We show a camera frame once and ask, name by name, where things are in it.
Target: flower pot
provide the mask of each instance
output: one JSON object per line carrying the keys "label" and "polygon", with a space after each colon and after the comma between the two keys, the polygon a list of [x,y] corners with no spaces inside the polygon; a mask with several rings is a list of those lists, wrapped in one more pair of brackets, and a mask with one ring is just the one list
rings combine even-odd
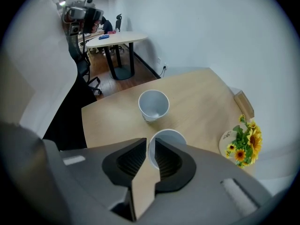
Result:
{"label": "flower pot", "polygon": [[[232,141],[234,141],[236,139],[236,134],[237,134],[236,131],[229,130],[229,131],[224,132],[223,135],[221,136],[221,139],[219,141],[219,151],[223,157],[226,158],[227,146],[228,146],[228,144],[232,143]],[[231,153],[229,155],[229,158],[231,161],[233,161],[235,163],[235,160],[233,157],[234,157],[234,154]]]}

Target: black table base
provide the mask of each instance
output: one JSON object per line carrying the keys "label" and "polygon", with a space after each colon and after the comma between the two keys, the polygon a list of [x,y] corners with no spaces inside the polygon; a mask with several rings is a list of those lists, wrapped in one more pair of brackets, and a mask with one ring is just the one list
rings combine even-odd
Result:
{"label": "black table base", "polygon": [[117,78],[114,78],[112,74],[111,77],[116,80],[125,80],[133,76],[130,71],[130,66],[128,65],[122,65],[122,67],[115,67],[114,72]]}
{"label": "black table base", "polygon": [[107,63],[111,71],[112,78],[115,80],[125,80],[132,77],[135,74],[133,43],[129,43],[130,67],[127,65],[122,65],[120,52],[119,52],[119,45],[115,45],[114,49],[116,50],[117,61],[118,61],[118,67],[116,68],[113,67],[113,62],[112,62],[109,48],[107,46],[104,47]]}

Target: artificial flower bouquet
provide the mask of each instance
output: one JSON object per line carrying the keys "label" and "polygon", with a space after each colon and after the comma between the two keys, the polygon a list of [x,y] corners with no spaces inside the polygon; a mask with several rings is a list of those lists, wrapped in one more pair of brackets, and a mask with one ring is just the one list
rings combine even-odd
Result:
{"label": "artificial flower bouquet", "polygon": [[247,123],[245,115],[239,118],[247,129],[244,131],[239,125],[233,128],[237,132],[236,139],[227,146],[226,157],[234,157],[237,166],[243,168],[253,164],[258,159],[262,148],[262,132],[254,121]]}

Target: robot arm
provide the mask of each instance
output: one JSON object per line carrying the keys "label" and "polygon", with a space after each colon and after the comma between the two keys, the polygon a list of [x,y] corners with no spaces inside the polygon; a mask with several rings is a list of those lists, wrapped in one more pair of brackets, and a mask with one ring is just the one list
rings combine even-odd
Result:
{"label": "robot arm", "polygon": [[[92,2],[93,0],[66,0],[61,20],[70,25],[67,31],[68,36],[78,35],[80,31],[91,33],[95,21],[102,19],[104,12],[95,9],[95,4]],[[81,29],[80,22],[82,21],[84,26]]]}

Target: wooden floor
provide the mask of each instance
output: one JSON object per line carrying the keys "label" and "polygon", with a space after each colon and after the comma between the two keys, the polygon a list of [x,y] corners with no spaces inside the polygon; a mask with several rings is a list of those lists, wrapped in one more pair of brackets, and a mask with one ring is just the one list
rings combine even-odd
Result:
{"label": "wooden floor", "polygon": [[[122,64],[129,65],[129,50],[124,48],[124,53],[120,51]],[[91,78],[98,76],[101,83],[97,86],[95,80],[90,86],[98,87],[102,90],[102,95],[98,95],[95,91],[94,94],[97,100],[112,95],[113,93],[137,86],[139,84],[147,83],[156,80],[156,77],[135,57],[135,75],[129,79],[118,81],[111,78],[110,70],[107,64],[106,57],[102,54],[102,51],[95,53],[89,53],[90,58],[90,74]],[[118,66],[116,55],[111,55],[114,67]]]}

